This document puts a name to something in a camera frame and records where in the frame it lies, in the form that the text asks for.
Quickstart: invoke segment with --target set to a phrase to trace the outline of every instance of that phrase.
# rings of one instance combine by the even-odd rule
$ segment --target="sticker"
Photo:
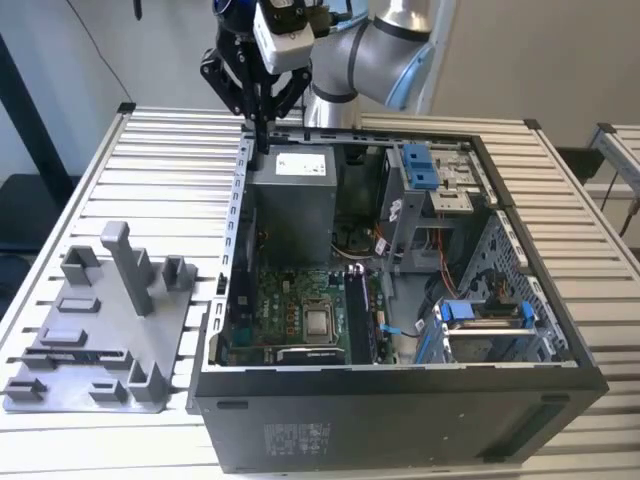
[[[324,155],[313,153],[279,153],[276,175],[324,177],[327,174]]]
[[[330,423],[268,423],[264,426],[267,454],[325,455],[331,434]]]
[[[384,238],[380,238],[376,243],[376,253],[382,255],[385,248],[387,248],[387,241]]]

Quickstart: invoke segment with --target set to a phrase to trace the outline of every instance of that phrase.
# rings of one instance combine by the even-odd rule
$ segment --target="aluminum table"
[[[126,220],[132,245],[144,246],[152,260],[177,254],[198,266],[168,408],[157,415],[8,414],[0,408],[0,473],[65,480],[223,476],[201,418],[184,408],[197,328],[216,286],[241,121],[225,112],[141,107],[116,116],[0,322],[0,385],[16,374],[19,364],[11,358],[31,344],[62,285],[59,264],[67,247],[90,245],[106,255],[99,241],[104,223]],[[639,478],[640,266],[545,135],[522,121],[365,115],[363,124],[482,137],[611,391],[521,467],[302,476]]]
[[[635,195],[640,195],[640,126],[600,123],[591,148],[600,150]]]

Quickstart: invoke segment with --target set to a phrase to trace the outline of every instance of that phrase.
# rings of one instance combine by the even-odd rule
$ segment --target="blue latch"
[[[471,302],[466,300],[447,300],[446,305],[451,309],[451,317],[453,320],[460,322],[463,320],[475,320],[476,314],[473,311]]]
[[[524,328],[531,328],[536,320],[536,312],[529,302],[522,302],[520,305],[522,316],[524,317]]]
[[[436,190],[440,186],[438,172],[426,145],[407,143],[402,146],[402,153],[402,163],[412,189]]]
[[[448,304],[443,303],[440,305],[440,314],[444,323],[451,321],[451,307]]]

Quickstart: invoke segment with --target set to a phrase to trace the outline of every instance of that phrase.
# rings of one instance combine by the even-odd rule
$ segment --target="motherboard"
[[[338,354],[337,363],[350,364],[354,345],[362,343],[372,346],[372,363],[389,359],[391,342],[379,329],[386,306],[378,273],[363,277],[363,288],[355,293],[355,301],[367,306],[362,315],[352,313],[356,318],[349,318],[354,299],[345,289],[348,278],[344,271],[261,271],[253,324],[234,326],[229,364],[279,364],[279,352],[295,354],[296,348]]]

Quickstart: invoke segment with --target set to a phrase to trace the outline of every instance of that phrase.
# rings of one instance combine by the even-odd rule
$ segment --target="blue drive bracket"
[[[438,171],[433,166],[431,152],[426,145],[407,143],[402,146],[409,185],[414,190],[436,190],[440,186]]]
[[[456,322],[461,322],[464,320],[475,320],[476,314],[473,311],[473,306],[471,302],[466,300],[447,300],[444,302],[444,305],[449,307],[449,312],[451,313],[451,318]]]

